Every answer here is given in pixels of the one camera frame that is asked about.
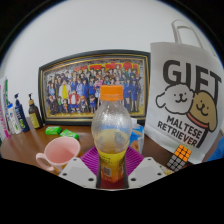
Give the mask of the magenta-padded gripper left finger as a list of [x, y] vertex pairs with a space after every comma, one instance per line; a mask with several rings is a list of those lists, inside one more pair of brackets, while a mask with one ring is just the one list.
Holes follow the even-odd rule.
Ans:
[[99, 186], [99, 155], [95, 147], [80, 158], [74, 157], [59, 176], [78, 186], [96, 189]]

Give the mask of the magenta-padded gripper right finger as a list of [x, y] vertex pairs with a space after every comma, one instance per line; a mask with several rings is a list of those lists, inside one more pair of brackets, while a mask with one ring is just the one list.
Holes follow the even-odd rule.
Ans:
[[143, 187], [165, 176], [152, 157], [144, 157], [135, 149], [128, 148], [125, 155], [125, 179], [128, 189]]

